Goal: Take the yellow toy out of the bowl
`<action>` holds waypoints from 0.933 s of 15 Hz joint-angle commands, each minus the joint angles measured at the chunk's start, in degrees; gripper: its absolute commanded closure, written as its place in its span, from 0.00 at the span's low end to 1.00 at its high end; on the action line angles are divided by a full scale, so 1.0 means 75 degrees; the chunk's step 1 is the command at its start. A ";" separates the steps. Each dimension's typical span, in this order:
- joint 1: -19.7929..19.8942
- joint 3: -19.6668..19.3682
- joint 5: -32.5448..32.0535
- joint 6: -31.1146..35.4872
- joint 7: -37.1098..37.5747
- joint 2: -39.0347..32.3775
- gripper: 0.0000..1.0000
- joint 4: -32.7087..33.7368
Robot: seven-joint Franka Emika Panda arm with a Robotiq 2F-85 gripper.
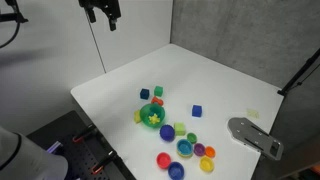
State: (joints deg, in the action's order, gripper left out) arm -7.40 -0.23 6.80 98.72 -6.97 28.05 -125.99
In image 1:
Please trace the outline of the grey robot arm base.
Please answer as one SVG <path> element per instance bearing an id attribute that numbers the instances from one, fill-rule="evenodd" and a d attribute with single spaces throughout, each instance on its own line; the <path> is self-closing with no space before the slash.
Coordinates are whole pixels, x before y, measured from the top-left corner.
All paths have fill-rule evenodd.
<path id="1" fill-rule="evenodd" d="M 0 180 L 64 180 L 67 172 L 65 157 L 0 127 Z"/>

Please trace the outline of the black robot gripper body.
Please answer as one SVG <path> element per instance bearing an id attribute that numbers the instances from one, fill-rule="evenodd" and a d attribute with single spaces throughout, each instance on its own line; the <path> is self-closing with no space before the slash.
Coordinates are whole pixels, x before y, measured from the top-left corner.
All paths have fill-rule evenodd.
<path id="1" fill-rule="evenodd" d="M 120 5 L 118 0 L 78 0 L 79 5 L 86 8 L 98 8 L 105 12 L 107 16 L 120 17 Z"/>

